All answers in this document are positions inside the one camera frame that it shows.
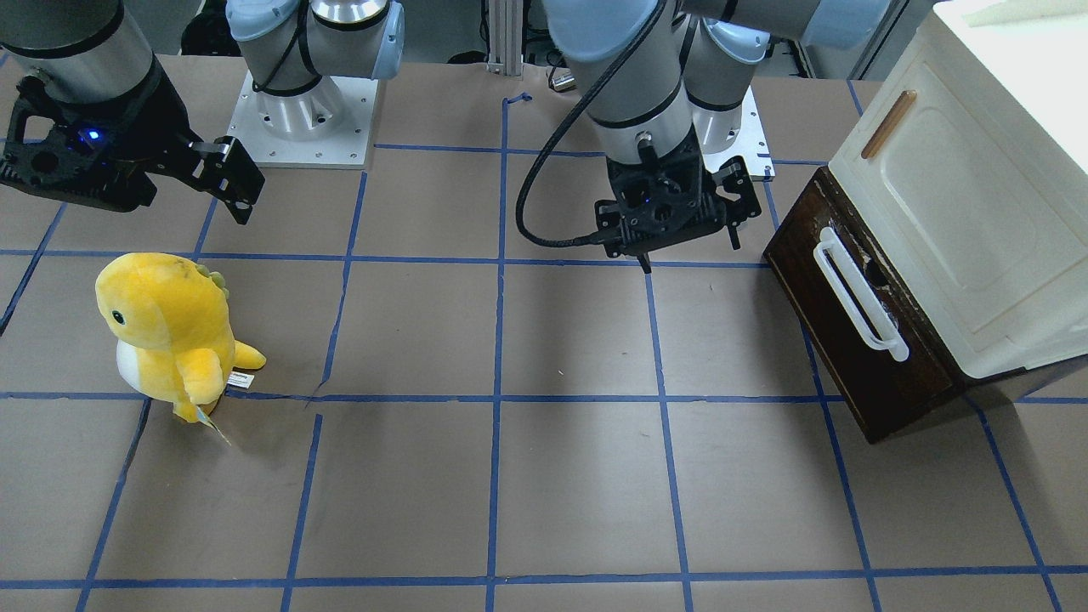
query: white handle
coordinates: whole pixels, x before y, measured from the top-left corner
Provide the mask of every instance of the white handle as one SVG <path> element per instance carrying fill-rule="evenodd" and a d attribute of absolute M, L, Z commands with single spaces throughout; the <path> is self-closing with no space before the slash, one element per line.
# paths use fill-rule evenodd
<path fill-rule="evenodd" d="M 888 316 L 883 306 L 880 305 L 880 301 L 873 293 L 873 289 L 869 287 L 869 283 L 862 276 L 862 271 L 857 269 L 854 260 L 850 258 L 850 254 L 846 253 L 846 247 L 842 245 L 842 241 L 839 240 L 839 236 L 836 235 L 834 230 L 831 228 L 824 228 L 819 233 L 819 238 L 820 243 L 813 249 L 813 257 L 816 258 L 816 265 L 824 272 L 824 277 L 827 279 L 828 284 L 831 285 L 831 291 L 839 298 L 839 303 L 845 308 L 846 315 L 850 317 L 851 322 L 854 323 L 854 329 L 857 330 L 858 335 L 862 336 L 862 340 L 869 348 L 874 351 L 888 351 L 897 362 L 905 362 L 911 354 L 911 350 L 903 342 L 903 336 L 900 335 L 895 323 L 892 322 L 891 317 Z M 850 285 L 849 290 L 842 284 L 839 274 L 831 268 L 832 261 L 834 262 L 834 267 L 839 269 L 839 273 L 842 274 L 842 279 L 846 281 L 846 285 Z M 865 317 L 862 316 L 862 311 L 857 308 L 858 304 L 865 310 L 865 315 L 869 318 L 869 321 L 873 322 L 876 332 L 865 321 Z"/>

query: plush toy arm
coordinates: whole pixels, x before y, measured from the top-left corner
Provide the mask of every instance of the plush toy arm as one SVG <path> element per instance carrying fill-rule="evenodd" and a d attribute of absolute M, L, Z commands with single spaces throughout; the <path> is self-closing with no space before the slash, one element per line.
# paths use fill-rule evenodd
<path fill-rule="evenodd" d="M 194 404 L 214 402 L 226 387 L 219 355 L 210 348 L 194 348 L 178 355 L 177 371 L 185 382 L 185 393 Z"/>

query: light blue joint cap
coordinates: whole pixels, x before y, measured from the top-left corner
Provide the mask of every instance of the light blue joint cap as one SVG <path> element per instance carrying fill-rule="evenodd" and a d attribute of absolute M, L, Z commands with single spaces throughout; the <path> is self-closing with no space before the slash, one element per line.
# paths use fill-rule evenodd
<path fill-rule="evenodd" d="M 873 35 L 889 1 L 823 0 L 801 36 L 801 44 L 852 49 Z"/>
<path fill-rule="evenodd" d="M 227 0 L 231 36 L 248 42 L 272 32 L 295 14 L 300 0 Z"/>
<path fill-rule="evenodd" d="M 623 50 L 655 5 L 654 0 L 544 0 L 552 40 L 564 56 L 583 64 Z"/>
<path fill-rule="evenodd" d="M 703 20 L 703 24 L 710 33 L 710 40 L 741 63 L 757 64 L 767 56 L 770 34 L 762 29 L 707 19 Z"/>
<path fill-rule="evenodd" d="M 400 72 L 400 54 L 405 48 L 405 11 L 399 2 L 390 2 L 390 13 L 385 17 L 382 46 L 374 60 L 371 78 L 393 78 Z"/>

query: plush toy tail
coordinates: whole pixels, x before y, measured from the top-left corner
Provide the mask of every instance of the plush toy tail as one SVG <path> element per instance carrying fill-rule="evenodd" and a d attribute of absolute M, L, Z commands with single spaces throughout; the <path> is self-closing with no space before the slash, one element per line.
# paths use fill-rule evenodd
<path fill-rule="evenodd" d="M 234 367 L 244 370 L 259 370 L 267 363 L 268 359 L 261 355 L 260 351 L 237 340 L 234 341 Z"/>

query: drawer handle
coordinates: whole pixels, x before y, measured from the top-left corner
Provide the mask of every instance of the drawer handle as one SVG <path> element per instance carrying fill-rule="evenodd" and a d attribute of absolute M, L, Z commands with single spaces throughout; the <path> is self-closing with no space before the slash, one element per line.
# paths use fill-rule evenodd
<path fill-rule="evenodd" d="M 891 136 L 891 133 L 899 126 L 899 123 L 903 121 L 903 117 L 906 115 L 906 111 L 911 110 L 914 106 L 914 100 L 918 99 L 918 93 L 914 89 L 907 89 L 899 95 L 899 99 L 895 103 L 891 106 L 891 110 L 888 111 L 888 115 L 885 120 L 880 122 L 880 126 L 877 131 L 873 133 L 873 137 L 862 149 L 862 159 L 869 159 L 876 157 L 880 149 L 883 148 L 883 144 Z"/>
<path fill-rule="evenodd" d="M 854 260 L 850 258 L 850 254 L 846 253 L 846 247 L 842 245 L 842 241 L 839 240 L 839 236 L 836 235 L 834 230 L 831 228 L 820 230 L 819 238 L 820 243 L 813 249 L 813 257 L 816 258 L 816 265 L 824 272 L 824 277 L 827 279 L 828 284 L 831 285 L 831 291 L 839 298 L 839 303 L 845 308 L 846 315 L 850 317 L 851 322 L 854 323 L 854 329 L 857 330 L 858 335 L 862 336 L 862 340 L 869 348 L 874 351 L 888 351 L 897 362 L 905 362 L 911 354 L 911 350 L 903 342 L 903 336 L 895 329 L 895 323 L 892 322 L 891 317 L 888 316 L 883 306 L 880 305 L 880 301 L 873 293 L 873 289 L 869 287 L 869 283 L 862 276 L 862 271 L 857 269 Z M 842 274 L 842 279 L 845 279 L 846 284 L 850 285 L 849 290 L 842 284 L 842 279 L 839 278 L 839 274 L 831 267 L 832 261 L 834 262 L 834 268 L 838 268 L 839 273 Z M 862 316 L 858 305 L 865 310 L 865 316 L 868 317 L 869 321 L 873 321 L 873 326 L 876 328 L 875 333 L 869 328 L 869 323 L 865 321 L 865 317 Z"/>

